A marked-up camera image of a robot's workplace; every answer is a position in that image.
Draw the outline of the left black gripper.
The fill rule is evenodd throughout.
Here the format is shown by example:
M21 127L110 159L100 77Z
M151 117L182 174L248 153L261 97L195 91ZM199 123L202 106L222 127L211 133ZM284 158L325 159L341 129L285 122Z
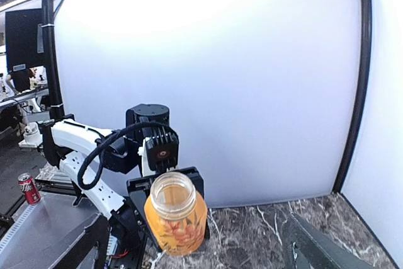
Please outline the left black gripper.
M157 239L152 233L149 223L145 216L145 202L147 197L152 194L156 197L169 186L180 186L186 190L192 191L191 183L195 190L204 197L204 180L196 167L182 169L172 169L166 173L131 179L127 181L127 190L129 198L133 204L133 211L139 228L152 241L157 252L162 252ZM204 239L210 239L210 228L208 226L208 207L202 199L202 221L205 228Z

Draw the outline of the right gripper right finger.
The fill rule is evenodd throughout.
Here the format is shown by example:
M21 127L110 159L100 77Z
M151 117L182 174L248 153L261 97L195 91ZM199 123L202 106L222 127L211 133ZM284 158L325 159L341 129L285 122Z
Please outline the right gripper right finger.
M281 230L285 268L372 267L339 247L297 214L290 214Z

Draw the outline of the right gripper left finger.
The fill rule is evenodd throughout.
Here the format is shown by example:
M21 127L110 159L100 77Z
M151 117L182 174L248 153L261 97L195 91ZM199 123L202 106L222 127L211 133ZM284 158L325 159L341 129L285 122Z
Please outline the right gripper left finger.
M95 249L93 268L104 268L109 241L108 219L94 214L75 228L63 240L66 249L59 253L47 268L77 268L87 255Z

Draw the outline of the orange juice bottle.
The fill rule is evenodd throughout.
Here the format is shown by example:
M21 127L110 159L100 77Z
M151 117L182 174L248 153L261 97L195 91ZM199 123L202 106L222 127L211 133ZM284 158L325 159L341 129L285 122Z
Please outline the orange juice bottle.
M158 197L150 194L144 210L147 222L160 248L171 256L195 252L204 241L203 197L180 186L165 188Z

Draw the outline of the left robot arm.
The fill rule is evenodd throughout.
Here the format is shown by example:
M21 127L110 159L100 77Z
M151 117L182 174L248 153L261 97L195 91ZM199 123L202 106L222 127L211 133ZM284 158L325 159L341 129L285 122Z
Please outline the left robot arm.
M39 125L45 158L109 222L123 249L151 241L173 256L196 251L210 237L204 181L194 167L178 168L179 136L170 111L139 104L122 129L81 124L73 115Z

